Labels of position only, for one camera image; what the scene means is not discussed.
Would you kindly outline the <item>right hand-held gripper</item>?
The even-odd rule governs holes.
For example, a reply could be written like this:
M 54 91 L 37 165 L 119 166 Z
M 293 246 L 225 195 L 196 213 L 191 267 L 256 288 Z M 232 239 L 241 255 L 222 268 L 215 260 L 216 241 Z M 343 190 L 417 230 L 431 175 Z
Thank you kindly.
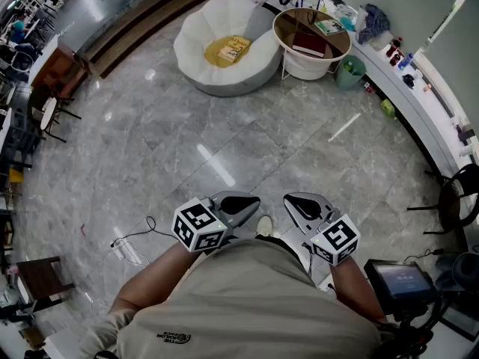
M 284 207 L 305 235 L 305 246 L 331 266 L 338 266 L 358 248 L 361 234 L 347 214 L 333 222 L 320 222 L 332 205 L 319 194 L 294 192 L 284 196 Z

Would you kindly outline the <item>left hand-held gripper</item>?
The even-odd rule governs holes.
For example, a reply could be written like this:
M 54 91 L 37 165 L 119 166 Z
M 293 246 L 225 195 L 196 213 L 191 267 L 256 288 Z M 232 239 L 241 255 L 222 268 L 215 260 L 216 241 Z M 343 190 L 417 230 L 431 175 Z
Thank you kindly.
M 171 231 L 189 252 L 211 254 L 239 239 L 244 225 L 260 206 L 260 198 L 242 191 L 194 197 L 174 211 Z

